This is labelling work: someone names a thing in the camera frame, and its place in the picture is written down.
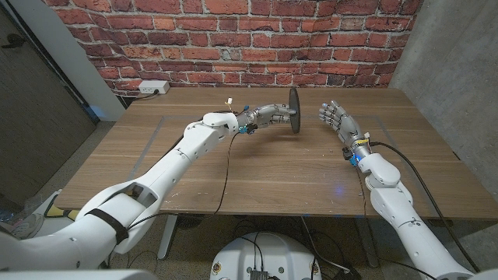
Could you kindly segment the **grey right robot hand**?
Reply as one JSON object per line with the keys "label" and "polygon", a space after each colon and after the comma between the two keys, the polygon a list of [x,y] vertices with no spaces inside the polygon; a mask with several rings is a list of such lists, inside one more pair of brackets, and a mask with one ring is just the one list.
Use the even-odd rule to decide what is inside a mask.
{"label": "grey right robot hand", "polygon": [[336,101],[323,103],[318,117],[336,131],[339,140],[359,159],[371,154],[360,126]]}

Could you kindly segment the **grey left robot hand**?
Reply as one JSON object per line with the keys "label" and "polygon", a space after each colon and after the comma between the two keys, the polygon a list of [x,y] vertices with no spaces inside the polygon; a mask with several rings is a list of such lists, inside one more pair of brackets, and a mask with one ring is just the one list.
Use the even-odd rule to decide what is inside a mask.
{"label": "grey left robot hand", "polygon": [[296,115],[297,111],[287,104],[266,104],[237,115],[239,132],[252,134],[254,130],[266,128],[270,124],[288,123]]}

